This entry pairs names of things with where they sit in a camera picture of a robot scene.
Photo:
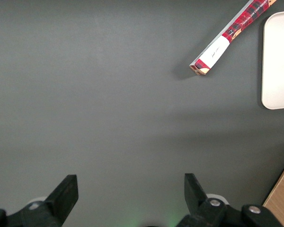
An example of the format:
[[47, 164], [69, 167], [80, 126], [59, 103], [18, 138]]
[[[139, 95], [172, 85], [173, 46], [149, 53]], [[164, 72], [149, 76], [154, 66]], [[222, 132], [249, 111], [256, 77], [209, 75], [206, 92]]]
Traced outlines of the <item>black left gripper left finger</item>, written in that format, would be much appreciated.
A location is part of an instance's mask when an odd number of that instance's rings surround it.
[[77, 176], [66, 176], [44, 201], [34, 201], [21, 211], [22, 226], [61, 227], [78, 197]]

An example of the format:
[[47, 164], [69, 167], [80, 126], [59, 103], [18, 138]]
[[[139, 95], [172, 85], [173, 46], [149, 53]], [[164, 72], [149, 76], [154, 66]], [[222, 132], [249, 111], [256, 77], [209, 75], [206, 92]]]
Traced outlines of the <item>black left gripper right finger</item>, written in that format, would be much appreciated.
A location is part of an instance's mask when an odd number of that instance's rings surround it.
[[219, 227], [224, 219], [226, 204], [209, 198], [194, 174], [185, 174], [185, 201], [190, 212], [177, 224], [178, 227]]

